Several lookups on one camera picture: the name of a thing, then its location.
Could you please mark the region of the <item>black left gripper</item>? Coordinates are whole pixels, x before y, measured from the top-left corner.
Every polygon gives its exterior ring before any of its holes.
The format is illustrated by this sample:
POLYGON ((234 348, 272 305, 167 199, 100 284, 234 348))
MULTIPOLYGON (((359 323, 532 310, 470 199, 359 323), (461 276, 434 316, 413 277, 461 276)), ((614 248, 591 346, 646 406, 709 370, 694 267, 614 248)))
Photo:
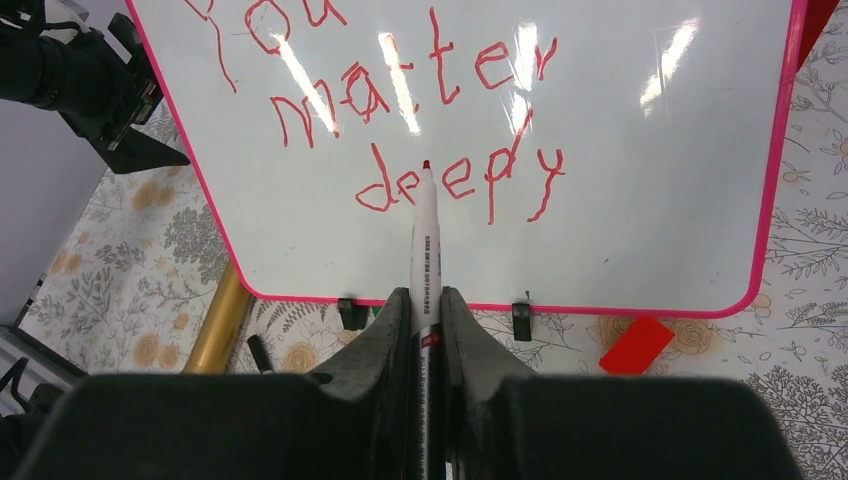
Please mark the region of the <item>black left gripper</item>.
POLYGON ((114 14, 108 31, 128 52, 127 61, 95 28, 78 30, 68 43, 40 38, 39 107, 59 112, 115 174, 189 165, 184 153, 134 128, 148 121, 163 92, 131 18, 114 14))

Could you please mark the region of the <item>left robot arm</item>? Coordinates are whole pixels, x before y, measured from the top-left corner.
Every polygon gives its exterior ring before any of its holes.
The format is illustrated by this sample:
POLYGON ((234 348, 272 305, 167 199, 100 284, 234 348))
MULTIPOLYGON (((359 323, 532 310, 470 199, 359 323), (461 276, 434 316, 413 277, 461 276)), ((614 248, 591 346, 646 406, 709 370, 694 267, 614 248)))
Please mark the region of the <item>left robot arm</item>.
POLYGON ((115 174, 189 164, 138 131, 164 92, 132 20, 116 13, 108 30, 127 60, 61 1, 2 2, 2 99, 57 112, 115 174))

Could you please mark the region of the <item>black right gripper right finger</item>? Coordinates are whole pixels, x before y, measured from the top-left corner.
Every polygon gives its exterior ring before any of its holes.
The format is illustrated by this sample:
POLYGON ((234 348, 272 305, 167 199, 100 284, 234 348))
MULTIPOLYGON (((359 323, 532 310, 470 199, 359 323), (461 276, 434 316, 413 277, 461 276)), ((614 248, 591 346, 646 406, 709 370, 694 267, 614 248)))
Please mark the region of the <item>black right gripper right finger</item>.
POLYGON ((798 479, 766 403, 725 379, 543 375, 458 290, 442 322, 459 479, 798 479))

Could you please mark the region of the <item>red capped marker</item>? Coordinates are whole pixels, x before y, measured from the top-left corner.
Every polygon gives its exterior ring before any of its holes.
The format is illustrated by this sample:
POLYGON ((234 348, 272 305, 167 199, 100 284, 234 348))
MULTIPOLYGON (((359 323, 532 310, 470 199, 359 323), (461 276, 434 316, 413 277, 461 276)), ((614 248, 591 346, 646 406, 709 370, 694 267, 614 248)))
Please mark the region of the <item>red capped marker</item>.
POLYGON ((423 162, 415 199, 410 263, 410 479, 443 479, 441 432, 442 292, 437 189, 430 162, 423 162))

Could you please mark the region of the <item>pink framed whiteboard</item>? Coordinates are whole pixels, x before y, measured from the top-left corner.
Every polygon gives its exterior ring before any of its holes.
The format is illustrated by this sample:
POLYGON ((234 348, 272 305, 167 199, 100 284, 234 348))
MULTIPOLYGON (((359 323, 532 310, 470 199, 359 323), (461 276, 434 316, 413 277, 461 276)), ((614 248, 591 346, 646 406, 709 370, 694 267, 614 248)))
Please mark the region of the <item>pink framed whiteboard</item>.
POLYGON ((803 1, 132 1, 245 287, 376 304, 429 163, 473 306, 724 317, 760 286, 803 1))

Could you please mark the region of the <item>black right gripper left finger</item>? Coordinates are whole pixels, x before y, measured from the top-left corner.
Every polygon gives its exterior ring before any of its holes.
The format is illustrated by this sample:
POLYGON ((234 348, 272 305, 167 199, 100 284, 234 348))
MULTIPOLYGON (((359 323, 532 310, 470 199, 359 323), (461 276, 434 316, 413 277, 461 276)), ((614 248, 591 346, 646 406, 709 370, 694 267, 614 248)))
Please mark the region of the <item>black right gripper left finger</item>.
POLYGON ((109 374, 62 395, 19 479, 401 474, 409 294, 305 374, 109 374))

